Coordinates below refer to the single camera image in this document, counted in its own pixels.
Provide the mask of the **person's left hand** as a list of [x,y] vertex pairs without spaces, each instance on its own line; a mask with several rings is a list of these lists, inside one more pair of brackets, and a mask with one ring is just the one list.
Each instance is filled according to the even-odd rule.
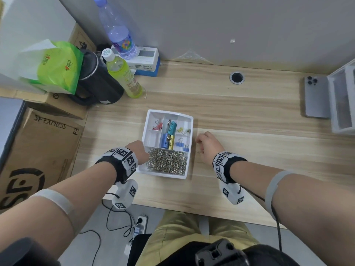
[[149,160],[149,154],[145,151],[143,142],[136,140],[125,146],[127,149],[132,151],[138,159],[138,164],[142,165]]

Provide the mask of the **person's right hand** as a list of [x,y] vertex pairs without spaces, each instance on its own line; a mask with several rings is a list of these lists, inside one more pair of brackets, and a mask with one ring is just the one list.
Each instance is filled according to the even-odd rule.
[[218,139],[209,131],[204,133],[206,135],[206,142],[204,143],[204,155],[201,156],[201,160],[207,164],[212,165],[213,159],[215,156],[222,151],[225,151],[222,144],[218,141]]

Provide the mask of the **person's right forearm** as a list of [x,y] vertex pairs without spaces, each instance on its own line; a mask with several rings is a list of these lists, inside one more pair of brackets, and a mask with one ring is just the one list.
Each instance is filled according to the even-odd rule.
[[325,264],[355,266],[355,191],[301,174],[286,175],[273,209]]

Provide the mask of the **person's left forearm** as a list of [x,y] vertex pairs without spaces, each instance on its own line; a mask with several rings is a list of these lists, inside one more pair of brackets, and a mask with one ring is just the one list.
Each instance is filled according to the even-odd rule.
[[33,195],[0,214],[0,252],[28,237],[59,259],[115,180],[114,166],[100,162],[42,191],[44,195],[54,195],[60,205]]

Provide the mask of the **black wristband with marker cubes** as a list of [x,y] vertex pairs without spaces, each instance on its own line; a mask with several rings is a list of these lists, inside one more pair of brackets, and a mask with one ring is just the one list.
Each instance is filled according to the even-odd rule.
[[116,179],[114,183],[125,183],[132,174],[136,172],[138,159],[134,152],[126,147],[113,148],[105,152],[103,156],[95,162],[110,163],[116,170]]
[[230,168],[234,163],[238,161],[247,162],[245,158],[238,154],[228,151],[219,152],[212,162],[213,169],[217,178],[225,184],[236,184],[237,182],[235,182],[230,176]]

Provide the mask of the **pile of gold paper clips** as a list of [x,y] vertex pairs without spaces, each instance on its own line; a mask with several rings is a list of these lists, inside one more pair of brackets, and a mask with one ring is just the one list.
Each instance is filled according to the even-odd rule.
[[146,165],[149,171],[184,175],[187,168],[187,156],[184,152],[169,149],[152,148],[148,151]]

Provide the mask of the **white compartment organizer tray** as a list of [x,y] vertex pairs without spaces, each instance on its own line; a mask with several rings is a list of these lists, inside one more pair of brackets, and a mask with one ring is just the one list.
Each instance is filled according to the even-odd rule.
[[[156,120],[160,120],[163,122],[163,126],[162,126],[161,131],[152,130],[152,127],[155,125]],[[176,132],[174,135],[173,151],[184,152],[183,148],[176,146],[176,143],[178,142],[179,138],[186,138],[185,139],[186,144],[189,144],[189,152],[184,152],[184,154],[187,156],[187,168],[186,168],[185,174],[184,175],[174,175],[174,174],[158,173],[158,172],[149,171],[146,163],[138,166],[137,172],[142,173],[142,174],[160,176],[160,177],[186,179],[188,176],[191,149],[192,149],[192,135],[193,135],[193,124],[194,124],[194,119],[192,116],[185,115],[185,114],[178,113],[178,112],[148,110],[146,122],[145,122],[145,126],[144,126],[142,142],[143,142],[143,145],[144,145],[145,150],[147,152],[152,148],[161,149],[161,147],[160,147],[161,136],[163,133],[168,133],[168,121],[169,120],[173,120],[177,123],[176,130],[180,127],[191,129],[191,136],[190,137],[188,137],[186,135],[177,134]]]

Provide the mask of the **clear plastic film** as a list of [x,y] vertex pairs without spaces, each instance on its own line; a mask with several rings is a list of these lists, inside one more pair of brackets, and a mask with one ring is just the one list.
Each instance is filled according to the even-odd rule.
[[189,49],[186,53],[170,59],[169,61],[176,61],[176,62],[188,62],[188,63],[199,63],[199,64],[210,64],[213,65],[214,63],[201,57],[195,51]]

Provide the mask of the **grey armband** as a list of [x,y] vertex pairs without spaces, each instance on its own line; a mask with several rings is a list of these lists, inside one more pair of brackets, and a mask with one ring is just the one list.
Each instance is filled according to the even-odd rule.
[[43,197],[52,201],[66,214],[73,228],[74,237],[76,237],[80,233],[81,225],[76,209],[64,195],[52,189],[42,189],[30,197]]
[[294,174],[294,172],[283,170],[278,172],[270,181],[266,193],[265,193],[265,198],[264,198],[264,203],[265,203],[265,209],[267,212],[273,217],[275,221],[277,221],[277,214],[276,211],[273,210],[273,205],[272,205],[272,200],[274,193],[276,192],[278,188],[279,182],[286,177],[287,175]]

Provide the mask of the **white and blue box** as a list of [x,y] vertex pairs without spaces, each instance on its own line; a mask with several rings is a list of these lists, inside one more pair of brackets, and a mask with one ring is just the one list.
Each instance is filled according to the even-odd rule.
[[126,60],[129,68],[135,75],[156,77],[160,66],[160,57],[157,48],[135,47],[136,56]]

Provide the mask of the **green drink bottle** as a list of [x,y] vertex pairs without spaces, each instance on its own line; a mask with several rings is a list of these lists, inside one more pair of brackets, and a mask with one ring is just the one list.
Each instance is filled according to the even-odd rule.
[[143,94],[143,88],[135,79],[127,62],[114,54],[111,49],[104,49],[102,57],[106,61],[108,73],[123,87],[130,98],[139,98]]

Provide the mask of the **khaki trousers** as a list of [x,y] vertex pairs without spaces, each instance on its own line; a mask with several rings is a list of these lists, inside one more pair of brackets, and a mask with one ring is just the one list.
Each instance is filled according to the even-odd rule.
[[199,228],[197,215],[165,210],[136,266],[157,266],[188,244],[188,251],[192,251],[192,244],[209,245],[222,238],[230,241],[239,250],[259,244],[243,222],[209,217],[208,224],[209,235],[204,236]]

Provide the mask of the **white power strip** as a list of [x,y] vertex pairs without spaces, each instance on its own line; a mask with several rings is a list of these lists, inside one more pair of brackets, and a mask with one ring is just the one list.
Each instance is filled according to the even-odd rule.
[[147,230],[147,223],[148,223],[148,216],[147,215],[140,215],[138,216],[137,222],[134,225],[134,232],[133,232],[133,238],[132,240],[135,239],[138,235],[141,234],[146,234]]

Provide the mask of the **black kettle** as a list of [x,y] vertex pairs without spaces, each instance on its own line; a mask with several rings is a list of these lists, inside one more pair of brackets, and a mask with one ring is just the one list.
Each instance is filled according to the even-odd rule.
[[113,104],[120,100],[124,89],[107,70],[99,56],[87,49],[80,49],[84,54],[81,72],[75,94],[67,96],[81,106],[95,104]]

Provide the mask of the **black chest-mounted device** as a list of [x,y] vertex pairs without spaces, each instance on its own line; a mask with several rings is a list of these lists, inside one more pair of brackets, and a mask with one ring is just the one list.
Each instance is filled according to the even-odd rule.
[[196,266],[250,266],[246,254],[226,240],[220,239],[195,254]]

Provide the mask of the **grey smartphone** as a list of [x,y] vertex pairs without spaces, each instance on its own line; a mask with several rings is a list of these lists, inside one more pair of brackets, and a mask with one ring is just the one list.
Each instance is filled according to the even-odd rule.
[[305,116],[330,119],[329,84],[327,76],[304,77]]

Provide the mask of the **clear water bottle blue label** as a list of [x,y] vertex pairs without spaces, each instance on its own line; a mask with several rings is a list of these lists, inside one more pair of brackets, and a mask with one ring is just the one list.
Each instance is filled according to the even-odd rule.
[[94,0],[104,30],[121,58],[133,59],[138,55],[131,34],[119,16],[118,10],[107,0]]

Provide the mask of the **black shirt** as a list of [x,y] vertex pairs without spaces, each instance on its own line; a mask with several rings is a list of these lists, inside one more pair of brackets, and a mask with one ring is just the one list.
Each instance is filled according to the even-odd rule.
[[300,266],[287,254],[268,245],[258,244],[243,250],[250,266]]

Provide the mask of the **white drawer organizer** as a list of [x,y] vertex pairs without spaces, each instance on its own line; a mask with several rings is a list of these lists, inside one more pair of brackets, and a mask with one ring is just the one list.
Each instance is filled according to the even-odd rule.
[[355,58],[327,79],[332,132],[355,136]]

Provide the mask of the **green plastic bag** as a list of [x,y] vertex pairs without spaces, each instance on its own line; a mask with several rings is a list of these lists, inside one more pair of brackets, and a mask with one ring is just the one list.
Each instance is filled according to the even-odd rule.
[[48,93],[76,92],[84,53],[66,41],[42,40],[17,59],[19,79]]

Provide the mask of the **large printed cardboard box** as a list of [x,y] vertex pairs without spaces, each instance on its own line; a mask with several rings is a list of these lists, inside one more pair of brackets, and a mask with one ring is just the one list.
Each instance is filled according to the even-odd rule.
[[67,177],[83,126],[27,108],[0,169],[0,214]]

